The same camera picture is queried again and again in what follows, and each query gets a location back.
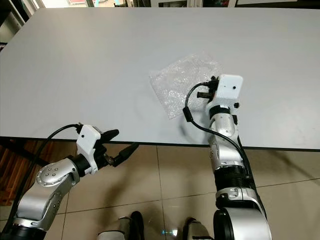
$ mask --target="black cable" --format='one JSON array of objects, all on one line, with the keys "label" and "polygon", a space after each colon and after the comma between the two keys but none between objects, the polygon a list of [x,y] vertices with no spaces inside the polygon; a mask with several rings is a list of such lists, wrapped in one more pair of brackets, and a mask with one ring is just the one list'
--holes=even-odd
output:
[{"label": "black cable", "polygon": [[198,87],[200,87],[200,86],[206,86],[206,87],[207,87],[208,84],[209,84],[209,82],[200,82],[200,83],[194,85],[194,86],[190,89],[190,91],[188,92],[188,94],[187,94],[186,97],[185,97],[184,107],[185,107],[185,108],[188,107],[188,101],[189,101],[190,95],[193,93],[193,91],[194,91],[196,88],[198,88]]},{"label": "black cable", "polygon": [[249,176],[250,176],[250,178],[251,178],[251,179],[250,179],[251,187],[252,187],[253,190],[255,191],[256,197],[258,198],[257,200],[258,200],[258,202],[259,202],[259,204],[260,204],[260,206],[261,206],[261,208],[262,208],[262,210],[263,210],[265,219],[267,219],[267,212],[266,212],[265,206],[264,206],[264,204],[262,203],[262,200],[261,200],[261,198],[260,198],[260,196],[259,196],[259,194],[258,194],[257,187],[256,187],[256,183],[255,183],[255,181],[254,181],[254,175],[253,175],[252,170],[251,170],[251,166],[250,166],[249,159],[248,159],[247,154],[245,153],[245,150],[244,150],[244,148],[243,148],[243,146],[242,146],[242,144],[241,144],[241,141],[240,141],[240,137],[239,137],[239,136],[238,136],[237,140],[238,140],[239,146],[240,146],[240,148],[243,150],[243,153],[244,153],[244,156],[245,156],[245,159],[244,159],[243,161],[245,161],[246,167],[248,168],[248,171],[249,171]]},{"label": "black cable", "polygon": [[23,195],[23,191],[25,189],[25,185],[26,185],[26,182],[28,180],[28,177],[29,175],[31,174],[33,168],[35,167],[36,165],[36,161],[37,159],[39,158],[40,156],[40,153],[42,152],[42,150],[44,149],[44,147],[47,145],[47,143],[58,133],[60,133],[61,131],[65,130],[65,129],[69,129],[69,128],[78,128],[79,127],[79,124],[69,124],[69,125],[66,125],[66,126],[63,126],[61,128],[59,128],[58,130],[56,130],[55,132],[53,132],[50,136],[47,137],[47,139],[41,144],[41,146],[39,147],[39,149],[36,151],[36,154],[33,158],[33,160],[30,162],[29,164],[29,167],[28,167],[28,170],[27,172],[25,173],[23,179],[22,179],[22,182],[20,183],[20,186],[16,192],[16,195],[15,195],[15,199],[13,201],[13,204],[12,204],[12,208],[11,208],[11,211],[10,211],[10,215],[8,217],[8,220],[2,230],[2,233],[8,233],[10,228],[12,227],[13,225],[13,221],[14,221],[14,217],[16,215],[16,212],[18,210],[18,204],[19,204],[19,201],[21,199],[21,196]]}]

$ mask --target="white table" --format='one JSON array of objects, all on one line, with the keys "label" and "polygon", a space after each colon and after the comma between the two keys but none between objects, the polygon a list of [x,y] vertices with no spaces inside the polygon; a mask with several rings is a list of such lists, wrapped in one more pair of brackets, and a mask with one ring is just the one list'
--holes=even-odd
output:
[{"label": "white table", "polygon": [[206,144],[182,115],[168,119],[149,83],[204,50],[244,78],[244,146],[320,149],[319,23],[310,9],[41,9],[0,54],[0,136],[82,122],[118,128],[115,141]]}]

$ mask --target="robotic arm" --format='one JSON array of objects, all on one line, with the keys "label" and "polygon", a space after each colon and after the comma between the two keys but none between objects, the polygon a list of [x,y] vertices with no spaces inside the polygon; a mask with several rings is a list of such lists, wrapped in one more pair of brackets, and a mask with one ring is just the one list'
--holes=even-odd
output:
[{"label": "robotic arm", "polygon": [[[215,239],[271,240],[266,212],[239,139],[237,112],[242,83],[241,76],[223,74],[197,84],[208,87],[208,92],[198,92],[197,97],[209,99],[205,108],[210,119],[209,129],[197,125],[188,108],[188,98],[195,87],[187,96],[183,112],[188,122],[210,133],[208,142],[218,208],[213,217]],[[195,221],[189,226],[188,239],[208,236],[203,229],[201,223]]]},{"label": "robotic arm", "polygon": [[77,131],[77,155],[48,164],[37,173],[34,184],[19,202],[13,225],[2,233],[1,240],[43,240],[64,195],[81,177],[93,175],[107,165],[118,166],[139,146],[133,143],[118,156],[110,157],[103,144],[119,134],[117,129],[102,133],[91,125],[81,125]]}]

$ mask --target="plastic bag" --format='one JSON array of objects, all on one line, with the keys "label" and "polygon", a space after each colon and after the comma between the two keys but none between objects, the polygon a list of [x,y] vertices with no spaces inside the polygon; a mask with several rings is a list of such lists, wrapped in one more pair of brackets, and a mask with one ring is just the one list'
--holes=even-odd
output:
[{"label": "plastic bag", "polygon": [[[220,65],[207,53],[192,54],[180,59],[159,72],[150,74],[150,83],[169,119],[182,114],[189,90],[197,83],[207,82],[221,74]],[[199,87],[195,92],[207,91]],[[196,109],[208,100],[192,94],[189,108]]]}]

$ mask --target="tiled floor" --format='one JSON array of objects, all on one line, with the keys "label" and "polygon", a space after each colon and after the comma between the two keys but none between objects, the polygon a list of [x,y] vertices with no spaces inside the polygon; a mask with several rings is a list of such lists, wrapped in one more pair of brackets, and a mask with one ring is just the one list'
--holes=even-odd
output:
[{"label": "tiled floor", "polygon": [[[106,145],[115,156],[125,147]],[[74,154],[59,143],[51,154]],[[320,152],[247,150],[274,240],[320,239]],[[81,179],[65,196],[46,240],[95,240],[118,217],[142,212],[147,240],[180,239],[186,217],[213,232],[214,176],[208,148],[141,145],[117,168]],[[0,208],[0,228],[9,208]]]}]

